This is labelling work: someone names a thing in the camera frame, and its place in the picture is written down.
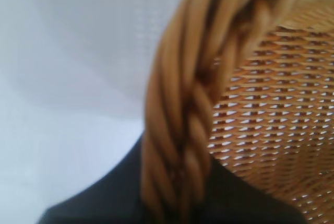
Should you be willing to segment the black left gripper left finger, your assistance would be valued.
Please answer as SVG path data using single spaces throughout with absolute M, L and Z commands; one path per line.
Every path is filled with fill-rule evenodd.
M 140 199 L 141 142 L 105 176 L 48 208 L 39 223 L 146 223 Z

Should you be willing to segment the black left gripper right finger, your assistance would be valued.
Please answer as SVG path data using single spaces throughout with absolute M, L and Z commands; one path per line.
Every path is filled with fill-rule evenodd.
M 193 223 L 307 223 L 296 208 L 258 190 L 220 162 L 211 162 L 204 202 L 196 209 Z

